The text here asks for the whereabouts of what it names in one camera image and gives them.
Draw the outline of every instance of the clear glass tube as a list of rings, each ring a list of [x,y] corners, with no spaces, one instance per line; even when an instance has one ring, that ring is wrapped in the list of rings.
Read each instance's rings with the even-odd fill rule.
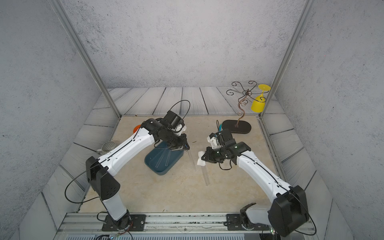
[[[187,153],[188,153],[189,159],[192,161],[192,167],[196,172],[196,166],[195,166],[195,162],[193,161],[193,158],[192,158],[192,153],[189,150],[187,150]]]
[[[201,166],[201,171],[203,172],[203,178],[205,181],[205,185],[208,186],[210,182],[209,182],[207,167]]]

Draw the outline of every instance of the blue plastic basin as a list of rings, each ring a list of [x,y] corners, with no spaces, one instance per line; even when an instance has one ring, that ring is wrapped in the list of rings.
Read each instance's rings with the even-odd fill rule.
[[[163,149],[153,149],[146,155],[144,162],[156,174],[164,175],[183,156],[184,151],[171,151],[165,149],[167,147],[166,142],[161,142],[157,147]]]

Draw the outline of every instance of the ventilation grille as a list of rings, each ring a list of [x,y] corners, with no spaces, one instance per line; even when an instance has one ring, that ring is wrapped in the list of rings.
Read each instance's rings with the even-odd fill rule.
[[[95,240],[100,234],[69,234],[66,240]],[[244,234],[132,234],[133,240],[244,240]],[[120,236],[116,240],[132,240],[131,236]]]

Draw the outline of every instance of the black oval base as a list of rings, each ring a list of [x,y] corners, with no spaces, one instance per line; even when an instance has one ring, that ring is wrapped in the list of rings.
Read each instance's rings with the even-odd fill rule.
[[[237,120],[225,120],[221,127],[229,129],[231,133],[247,134],[251,131],[251,125],[246,121],[239,121],[238,127],[235,127]]]

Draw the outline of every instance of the speckled grey wall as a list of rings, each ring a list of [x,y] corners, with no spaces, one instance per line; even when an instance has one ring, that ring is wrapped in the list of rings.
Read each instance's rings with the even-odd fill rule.
[[[384,238],[384,1],[317,0],[276,96],[357,239]]]
[[[1,1],[0,33],[0,239],[8,239],[100,90],[47,0]]]
[[[305,0],[62,0],[109,88],[271,83]]]

